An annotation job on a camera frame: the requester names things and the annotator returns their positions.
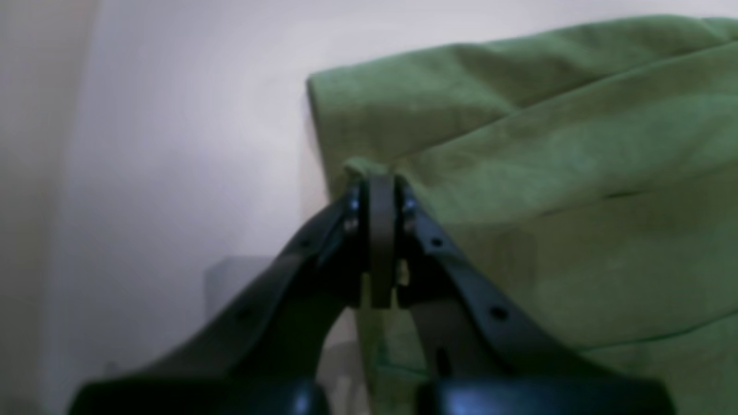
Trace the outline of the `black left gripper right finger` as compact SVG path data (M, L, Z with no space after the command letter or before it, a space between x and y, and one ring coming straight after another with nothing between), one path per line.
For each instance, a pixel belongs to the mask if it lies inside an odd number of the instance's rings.
M418 414L674 414L659 381L565 347L467 260L398 176L369 179L371 304L411 313L430 372Z

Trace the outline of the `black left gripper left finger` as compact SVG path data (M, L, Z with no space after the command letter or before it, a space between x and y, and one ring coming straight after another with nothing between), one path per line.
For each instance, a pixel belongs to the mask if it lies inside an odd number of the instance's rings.
M69 413L330 413L317 366L340 313L361 302L367 205L367 182L356 180L189 341L86 384Z

